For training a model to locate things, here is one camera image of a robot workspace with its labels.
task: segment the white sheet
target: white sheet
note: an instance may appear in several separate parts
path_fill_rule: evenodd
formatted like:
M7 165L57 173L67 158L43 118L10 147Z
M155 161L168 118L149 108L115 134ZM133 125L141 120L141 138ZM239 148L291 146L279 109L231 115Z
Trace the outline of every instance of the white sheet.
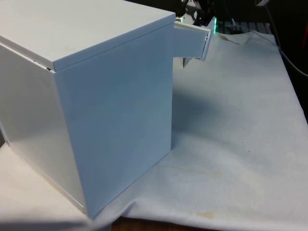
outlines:
M125 216L222 230L308 230L308 126L276 47L256 35L245 45L214 35L205 62L175 65L172 112L171 153L92 225ZM88 222L7 146L0 187L0 221Z

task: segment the black cable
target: black cable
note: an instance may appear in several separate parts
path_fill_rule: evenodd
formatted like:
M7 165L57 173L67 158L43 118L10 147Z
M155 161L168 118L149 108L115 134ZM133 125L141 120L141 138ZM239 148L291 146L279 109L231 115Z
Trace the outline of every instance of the black cable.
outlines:
M272 28L273 28L274 36L275 36L275 38L276 38L276 40L277 40L277 45L281 48L281 43L280 43L280 40L279 40L279 36L278 36L278 33L277 33L277 29L276 29L274 20L273 20L271 14L270 14L270 11L269 11L269 9L268 9L268 6L265 5L264 7L265 7L265 9L266 9L266 12L268 13L269 18L270 18L270 19L269 19L269 20L270 20L270 24L271 24L271 26L272 26Z

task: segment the white box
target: white box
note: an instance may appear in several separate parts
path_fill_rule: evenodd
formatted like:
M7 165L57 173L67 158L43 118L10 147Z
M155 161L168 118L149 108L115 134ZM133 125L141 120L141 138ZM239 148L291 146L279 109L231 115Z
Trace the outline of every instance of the white box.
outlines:
M170 151L175 15L118 0L1 0L0 21L5 139L93 218Z

